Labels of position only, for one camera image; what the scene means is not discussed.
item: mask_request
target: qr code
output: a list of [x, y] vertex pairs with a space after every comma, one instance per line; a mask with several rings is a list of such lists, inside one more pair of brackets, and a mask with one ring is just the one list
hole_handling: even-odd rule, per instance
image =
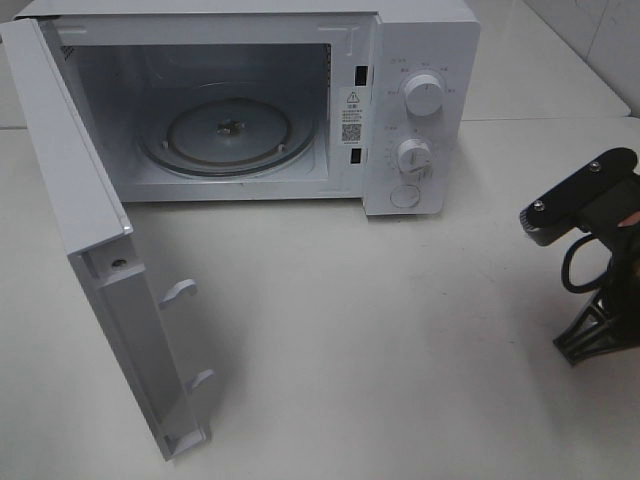
[[342, 141], [358, 143], [362, 135], [361, 123], [342, 124]]

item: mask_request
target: control panel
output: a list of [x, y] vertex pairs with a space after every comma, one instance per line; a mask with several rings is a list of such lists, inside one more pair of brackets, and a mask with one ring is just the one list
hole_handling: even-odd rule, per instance
[[365, 179], [367, 215], [442, 208], [479, 25], [383, 24]]

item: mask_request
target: timer knob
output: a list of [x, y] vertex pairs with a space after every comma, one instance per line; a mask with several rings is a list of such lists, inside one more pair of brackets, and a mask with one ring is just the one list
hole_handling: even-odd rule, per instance
[[431, 166], [432, 156], [426, 142], [415, 138], [405, 140], [398, 146], [398, 168], [402, 173], [422, 173]]
[[435, 113], [442, 105], [444, 82], [435, 73], [418, 73], [404, 85], [407, 110], [418, 117]]

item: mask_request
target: white table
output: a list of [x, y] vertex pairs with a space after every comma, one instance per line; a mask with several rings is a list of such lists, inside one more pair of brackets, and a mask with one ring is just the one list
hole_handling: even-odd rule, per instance
[[27, 133], [0, 144], [0, 476], [637, 478], [640, 350], [569, 368], [551, 340], [586, 300], [559, 280], [577, 234], [538, 247], [518, 213], [603, 150], [640, 150], [639, 120], [467, 122], [432, 218], [129, 208], [155, 288], [200, 286], [167, 319], [185, 378], [219, 373], [197, 394], [212, 441], [169, 463], [67, 265]]
[[[465, 120], [622, 117], [629, 108], [521, 0], [468, 0], [482, 24]], [[24, 127], [0, 45], [0, 128]]]

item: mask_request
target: black clamp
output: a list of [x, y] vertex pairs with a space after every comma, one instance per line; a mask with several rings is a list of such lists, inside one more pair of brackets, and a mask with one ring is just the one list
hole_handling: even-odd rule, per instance
[[[632, 150], [614, 148], [589, 162], [520, 213], [524, 231], [547, 246], [572, 228], [585, 237], [568, 251], [562, 283], [573, 293], [594, 291], [554, 344], [571, 365], [640, 346], [640, 176]], [[584, 285], [570, 280], [575, 252], [599, 240], [611, 251], [607, 270]]]

